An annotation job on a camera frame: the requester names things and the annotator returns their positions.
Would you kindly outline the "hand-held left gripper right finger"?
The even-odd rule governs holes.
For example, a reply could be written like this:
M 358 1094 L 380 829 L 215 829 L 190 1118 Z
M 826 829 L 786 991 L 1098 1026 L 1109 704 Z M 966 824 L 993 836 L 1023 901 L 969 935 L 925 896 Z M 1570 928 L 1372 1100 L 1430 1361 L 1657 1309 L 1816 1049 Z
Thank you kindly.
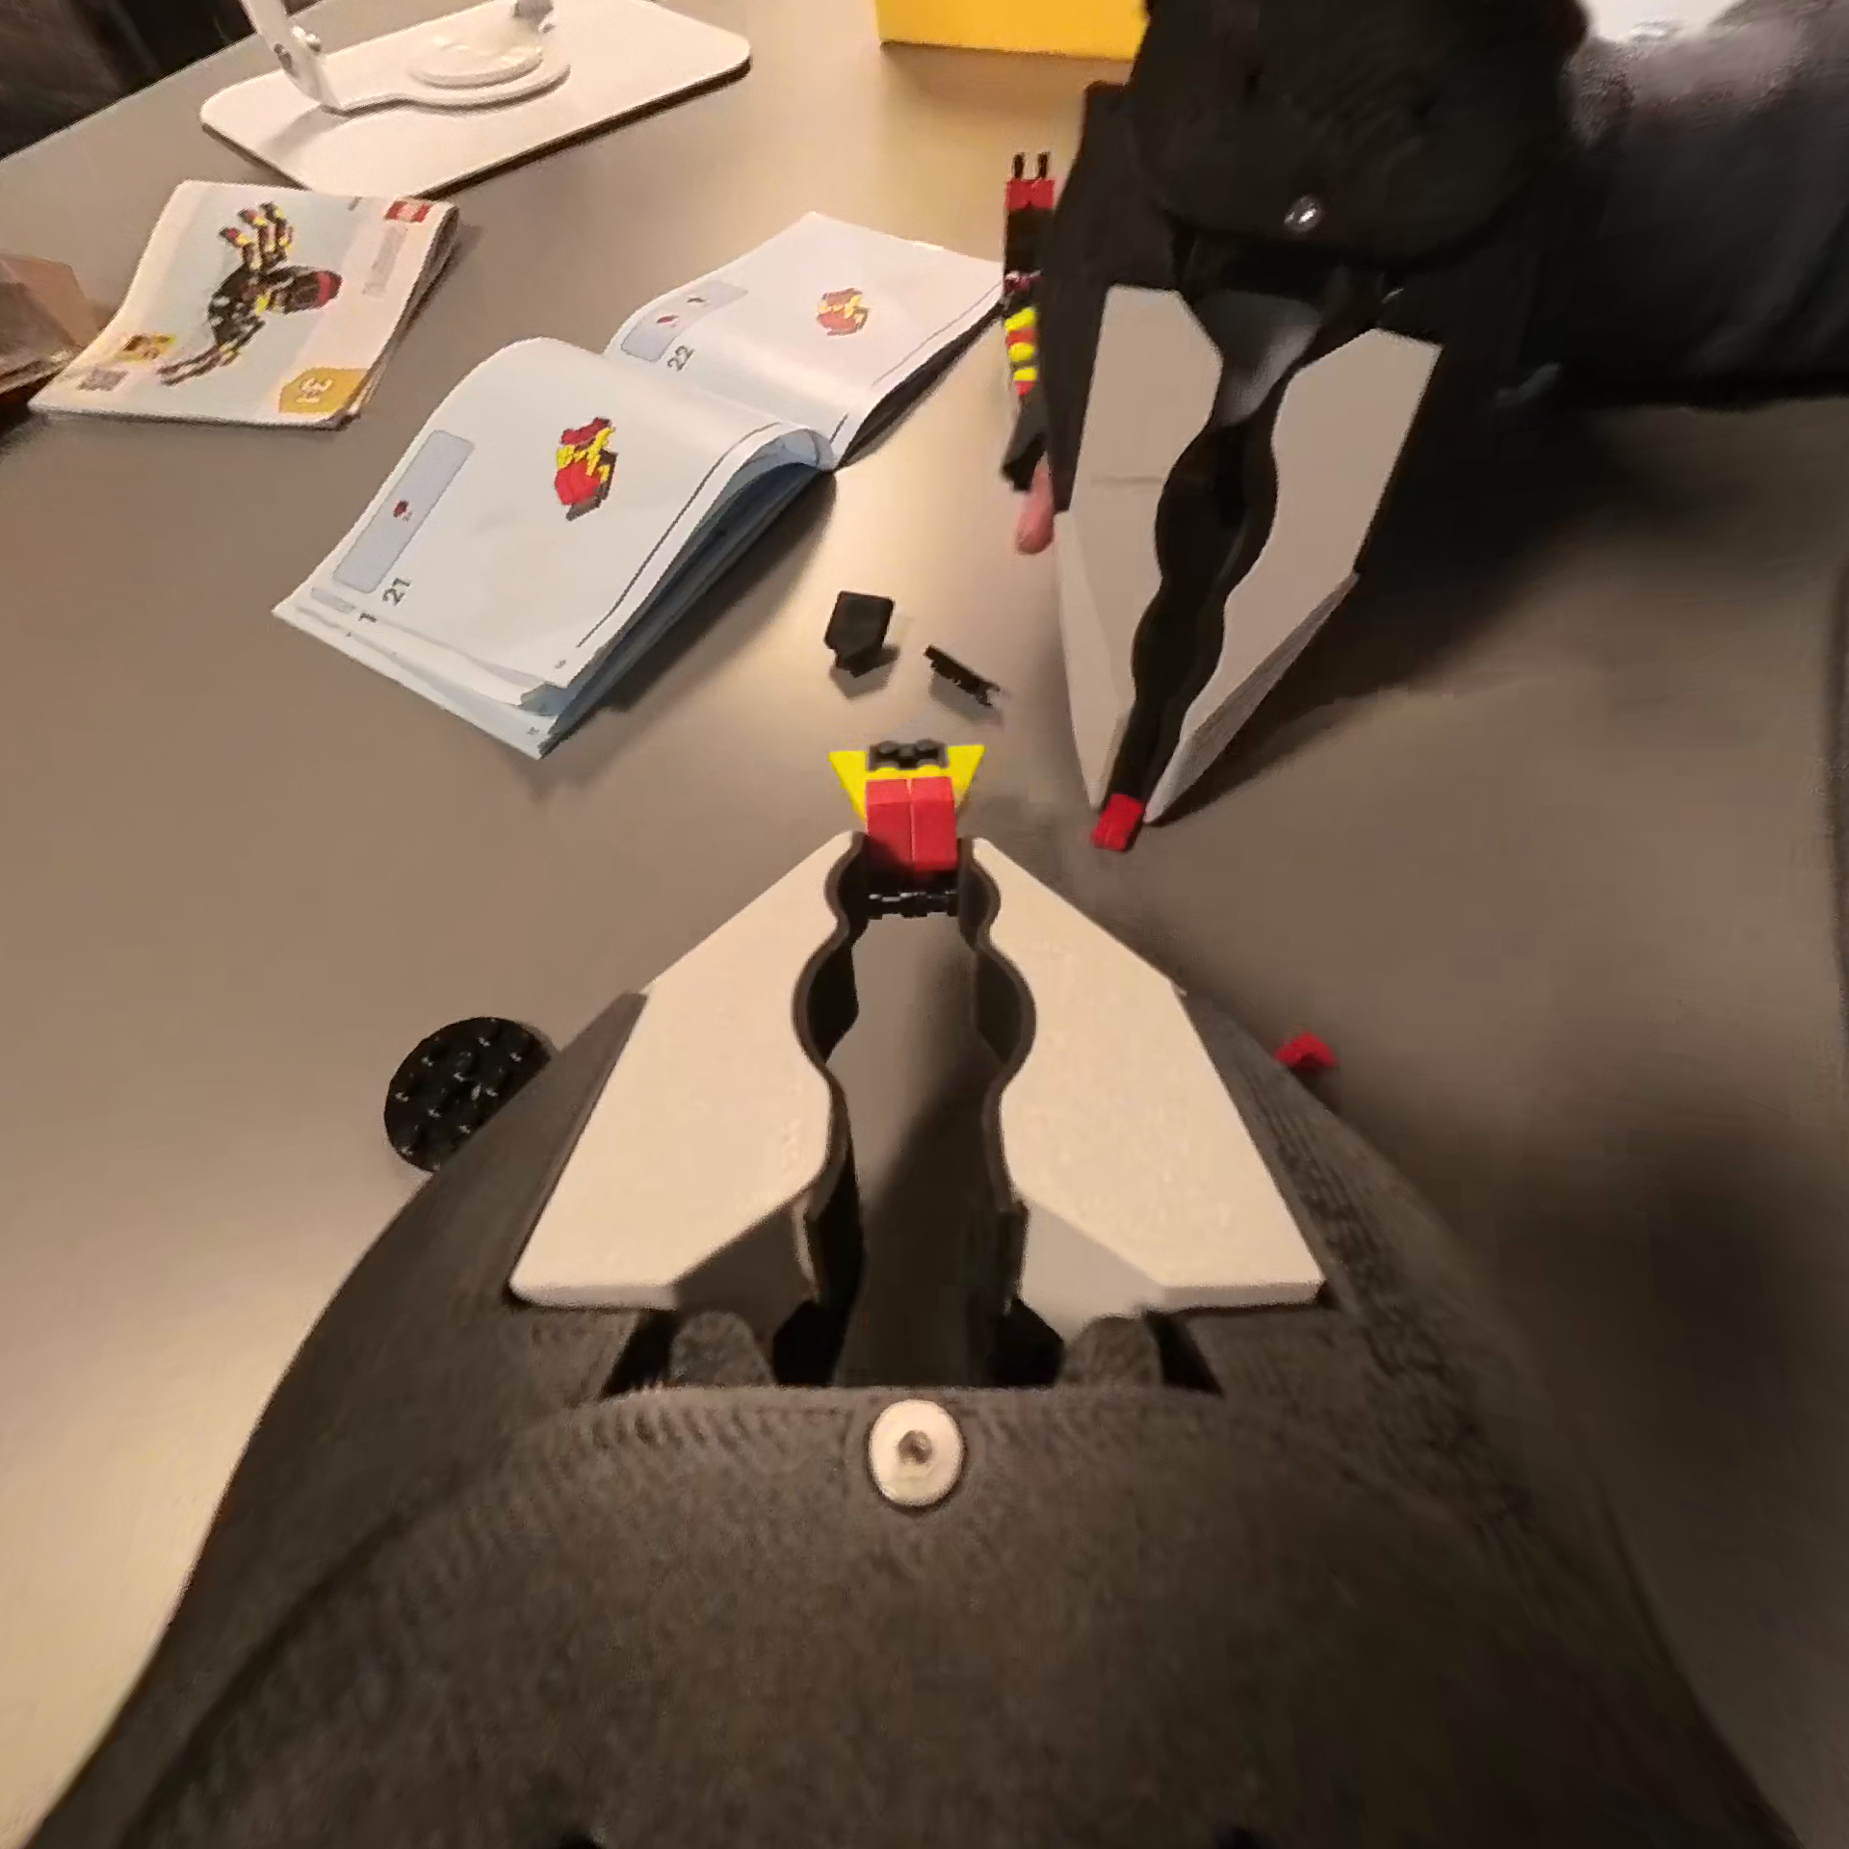
M 1047 1324 L 1312 1303 L 1325 1269 L 1182 991 L 994 845 L 969 872 L 981 966 L 1028 1004 L 999 1081 L 1019 1301 Z

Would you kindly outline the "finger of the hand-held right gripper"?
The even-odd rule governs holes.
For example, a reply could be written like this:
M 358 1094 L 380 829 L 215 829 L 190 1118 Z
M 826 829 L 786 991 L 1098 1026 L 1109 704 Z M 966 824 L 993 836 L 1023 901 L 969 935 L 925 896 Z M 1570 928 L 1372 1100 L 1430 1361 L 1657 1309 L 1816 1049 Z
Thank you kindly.
M 1082 786 L 1177 809 L 1227 639 L 1232 523 L 1213 427 L 1223 353 L 1177 290 L 1105 292 L 1070 505 L 1057 630 Z
M 1353 591 L 1440 356 L 1434 341 L 1370 328 L 1285 380 L 1270 430 L 1275 510 L 1224 594 L 1219 657 L 1182 713 L 1147 824 L 1213 769 Z

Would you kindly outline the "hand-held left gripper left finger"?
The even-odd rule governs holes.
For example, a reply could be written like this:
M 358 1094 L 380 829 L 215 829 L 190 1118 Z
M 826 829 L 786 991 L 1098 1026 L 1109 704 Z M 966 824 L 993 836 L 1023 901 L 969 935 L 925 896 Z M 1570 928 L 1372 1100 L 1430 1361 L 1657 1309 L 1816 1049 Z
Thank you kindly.
M 857 1021 L 832 836 L 647 985 L 512 1290 L 538 1307 L 842 1307 L 862 1240 L 830 1054 Z

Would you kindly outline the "yellow plastic bin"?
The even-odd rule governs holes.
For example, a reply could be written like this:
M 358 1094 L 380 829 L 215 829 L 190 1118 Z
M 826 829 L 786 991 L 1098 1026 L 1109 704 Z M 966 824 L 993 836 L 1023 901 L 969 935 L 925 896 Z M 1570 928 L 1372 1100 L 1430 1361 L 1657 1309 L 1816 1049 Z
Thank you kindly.
M 1133 59 L 1147 1 L 874 1 L 885 44 Z

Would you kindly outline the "red yellow lego model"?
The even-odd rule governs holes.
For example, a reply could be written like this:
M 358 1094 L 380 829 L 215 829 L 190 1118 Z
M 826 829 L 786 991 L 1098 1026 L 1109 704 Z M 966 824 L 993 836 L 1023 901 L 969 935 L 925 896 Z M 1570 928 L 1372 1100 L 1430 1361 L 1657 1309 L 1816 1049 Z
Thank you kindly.
M 830 752 L 860 824 L 850 873 L 857 915 L 955 915 L 963 888 L 959 812 L 981 769 L 985 749 L 921 737 Z

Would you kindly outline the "person's right forearm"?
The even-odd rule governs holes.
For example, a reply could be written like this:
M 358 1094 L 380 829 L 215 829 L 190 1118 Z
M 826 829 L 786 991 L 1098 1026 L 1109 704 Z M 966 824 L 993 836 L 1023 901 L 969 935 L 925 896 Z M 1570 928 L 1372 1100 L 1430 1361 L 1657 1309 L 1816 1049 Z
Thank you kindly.
M 1568 63 L 1583 218 L 1519 372 L 1579 404 L 1749 405 L 1846 389 L 1846 5 L 1727 5 Z

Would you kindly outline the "round black lego plate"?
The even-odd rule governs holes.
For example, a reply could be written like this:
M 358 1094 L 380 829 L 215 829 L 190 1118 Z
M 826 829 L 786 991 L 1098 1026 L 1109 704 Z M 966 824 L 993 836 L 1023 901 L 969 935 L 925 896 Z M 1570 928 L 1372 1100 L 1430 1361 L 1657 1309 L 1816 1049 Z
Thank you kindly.
M 475 1015 L 430 1030 L 384 1094 L 388 1146 L 424 1175 L 438 1171 L 553 1059 L 533 1026 Z

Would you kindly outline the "orange cardboard lego box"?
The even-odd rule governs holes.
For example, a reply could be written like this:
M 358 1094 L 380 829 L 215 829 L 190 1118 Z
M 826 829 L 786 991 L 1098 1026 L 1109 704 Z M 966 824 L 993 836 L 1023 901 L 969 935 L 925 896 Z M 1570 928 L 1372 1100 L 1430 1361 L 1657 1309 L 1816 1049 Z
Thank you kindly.
M 106 328 L 71 265 L 3 252 L 3 427 Z

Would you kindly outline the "person's right hand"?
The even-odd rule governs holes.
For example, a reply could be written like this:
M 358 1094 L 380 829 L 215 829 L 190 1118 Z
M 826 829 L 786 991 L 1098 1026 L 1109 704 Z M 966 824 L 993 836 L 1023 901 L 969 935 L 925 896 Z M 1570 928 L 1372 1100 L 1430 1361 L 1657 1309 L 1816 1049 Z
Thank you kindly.
M 1050 432 L 1050 409 L 1038 386 L 1018 404 L 999 472 L 1015 493 L 1015 553 L 1045 553 L 1054 540 L 1054 519 L 1063 501 L 1057 447 Z

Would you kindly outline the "wooden book stand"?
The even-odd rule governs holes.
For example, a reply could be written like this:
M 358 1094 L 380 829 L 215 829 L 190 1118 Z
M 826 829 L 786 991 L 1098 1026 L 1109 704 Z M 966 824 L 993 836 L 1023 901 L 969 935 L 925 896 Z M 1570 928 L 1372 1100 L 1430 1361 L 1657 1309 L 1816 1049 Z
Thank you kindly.
M 643 1 L 487 1 L 330 50 L 242 5 L 272 70 L 200 124 L 299 187 L 436 197 L 747 72 L 743 34 Z

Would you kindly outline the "open instruction booklet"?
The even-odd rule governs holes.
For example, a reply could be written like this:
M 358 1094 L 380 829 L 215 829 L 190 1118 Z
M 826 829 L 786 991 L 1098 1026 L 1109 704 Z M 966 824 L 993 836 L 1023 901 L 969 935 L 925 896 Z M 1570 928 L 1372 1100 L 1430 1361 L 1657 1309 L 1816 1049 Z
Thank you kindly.
M 807 213 L 599 353 L 473 366 L 272 617 L 542 758 L 999 298 L 994 258 Z

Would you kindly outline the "white instruction leaflet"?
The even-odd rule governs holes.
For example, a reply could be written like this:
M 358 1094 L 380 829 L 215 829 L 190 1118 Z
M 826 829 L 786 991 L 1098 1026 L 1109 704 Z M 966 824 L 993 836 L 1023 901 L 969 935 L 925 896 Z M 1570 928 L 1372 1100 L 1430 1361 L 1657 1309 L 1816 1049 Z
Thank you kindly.
M 457 232 L 445 201 L 188 181 L 118 313 L 32 410 L 336 427 L 361 410 Z

